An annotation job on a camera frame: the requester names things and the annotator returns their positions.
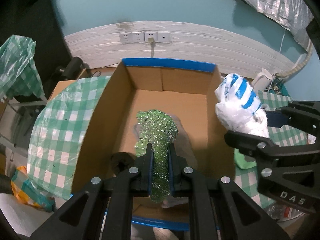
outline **wall outlet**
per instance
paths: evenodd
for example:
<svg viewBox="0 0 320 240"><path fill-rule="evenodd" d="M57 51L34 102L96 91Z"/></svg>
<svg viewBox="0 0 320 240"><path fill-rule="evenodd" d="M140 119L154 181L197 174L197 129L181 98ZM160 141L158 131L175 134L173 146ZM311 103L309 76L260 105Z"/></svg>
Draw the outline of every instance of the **wall outlet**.
<svg viewBox="0 0 320 240"><path fill-rule="evenodd" d="M132 33L120 33L121 43L132 43Z"/></svg>
<svg viewBox="0 0 320 240"><path fill-rule="evenodd" d="M158 32L158 42L170 42L171 37L169 32Z"/></svg>
<svg viewBox="0 0 320 240"><path fill-rule="evenodd" d="M158 33L157 32L144 32L144 40L148 42L149 38L153 38L155 42L158 41Z"/></svg>
<svg viewBox="0 0 320 240"><path fill-rule="evenodd" d="M144 42L144 32L132 33L132 42Z"/></svg>

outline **white baseboard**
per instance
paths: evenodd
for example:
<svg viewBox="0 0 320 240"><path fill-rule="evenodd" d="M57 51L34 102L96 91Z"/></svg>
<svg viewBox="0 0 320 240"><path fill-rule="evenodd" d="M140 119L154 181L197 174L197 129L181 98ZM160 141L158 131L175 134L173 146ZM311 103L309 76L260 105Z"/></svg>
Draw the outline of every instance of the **white baseboard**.
<svg viewBox="0 0 320 240"><path fill-rule="evenodd" d="M226 30L193 23L140 21L100 26L65 37L73 57L90 68L119 63L124 57L151 57L149 43L122 44L120 33L166 31L170 43L156 43L154 57L215 63L223 73L254 78L261 68L288 71L293 62L268 46Z"/></svg>

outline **green checkered tablecloth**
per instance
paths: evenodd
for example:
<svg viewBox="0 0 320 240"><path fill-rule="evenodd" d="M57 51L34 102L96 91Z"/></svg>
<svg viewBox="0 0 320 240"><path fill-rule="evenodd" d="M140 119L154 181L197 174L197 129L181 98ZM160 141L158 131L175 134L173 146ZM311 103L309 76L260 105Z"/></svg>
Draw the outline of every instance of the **green checkered tablecloth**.
<svg viewBox="0 0 320 240"><path fill-rule="evenodd" d="M12 35L0 47L0 98L6 95L44 96L42 82L33 56L36 42L31 38Z"/></svg>
<svg viewBox="0 0 320 240"><path fill-rule="evenodd" d="M290 97L279 96L272 93L258 91L258 96L262 104L267 104L270 110L277 107L287 106ZM307 144L307 135L305 132L284 125L281 128L268 127L270 139L279 146L293 146ZM265 208L274 203L274 200L268 198L257 191L257 167L247 170L241 170L236 166L235 183L246 192L260 207Z"/></svg>
<svg viewBox="0 0 320 240"><path fill-rule="evenodd" d="M92 113L110 77L79 79L49 101L33 127L27 173L37 189L70 198Z"/></svg>

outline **metal screw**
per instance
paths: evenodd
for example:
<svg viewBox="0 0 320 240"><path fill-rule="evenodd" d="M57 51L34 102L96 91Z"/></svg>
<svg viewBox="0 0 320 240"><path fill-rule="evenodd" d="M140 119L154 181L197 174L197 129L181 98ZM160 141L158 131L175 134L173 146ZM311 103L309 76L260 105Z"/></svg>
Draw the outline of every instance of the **metal screw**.
<svg viewBox="0 0 320 240"><path fill-rule="evenodd" d="M99 184L101 182L101 179L99 177L94 177L91 179L92 184Z"/></svg>
<svg viewBox="0 0 320 240"><path fill-rule="evenodd" d="M228 183L230 183L231 179L227 176L224 176L221 178L221 181L225 184L228 184Z"/></svg>
<svg viewBox="0 0 320 240"><path fill-rule="evenodd" d="M269 177L272 173L272 169L270 168L265 168L261 171L261 176L266 178L266 177Z"/></svg>
<svg viewBox="0 0 320 240"><path fill-rule="evenodd" d="M261 143L258 143L257 146L258 146L259 149L263 149L264 147L266 147L266 144L261 142Z"/></svg>
<svg viewBox="0 0 320 240"><path fill-rule="evenodd" d="M129 169L129 172L132 173L132 174L137 173L138 171L139 171L139 169L137 167L131 167Z"/></svg>
<svg viewBox="0 0 320 240"><path fill-rule="evenodd" d="M183 171L184 171L185 173L192 173L192 172L193 172L193 168L191 168L191 167L185 167L185 168L183 169Z"/></svg>

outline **white plastic bag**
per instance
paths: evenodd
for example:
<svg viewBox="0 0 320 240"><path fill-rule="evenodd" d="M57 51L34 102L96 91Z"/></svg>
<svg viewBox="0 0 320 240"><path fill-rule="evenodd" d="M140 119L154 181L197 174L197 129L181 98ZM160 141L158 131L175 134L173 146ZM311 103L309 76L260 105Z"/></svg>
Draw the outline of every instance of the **white plastic bag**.
<svg viewBox="0 0 320 240"><path fill-rule="evenodd" d="M215 94L216 115L226 129L269 138L267 115L245 78L227 75Z"/></svg>

